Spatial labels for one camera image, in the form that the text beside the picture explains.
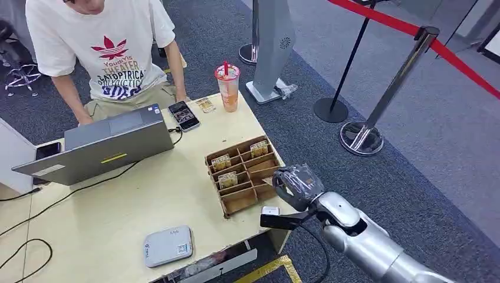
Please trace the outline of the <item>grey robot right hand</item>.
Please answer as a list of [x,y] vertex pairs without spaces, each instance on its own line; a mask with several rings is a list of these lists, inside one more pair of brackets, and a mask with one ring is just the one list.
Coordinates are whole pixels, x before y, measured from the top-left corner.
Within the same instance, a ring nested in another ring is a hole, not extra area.
[[272,176],[277,195],[296,211],[306,211],[325,192],[325,187],[312,169],[304,164],[279,167]]

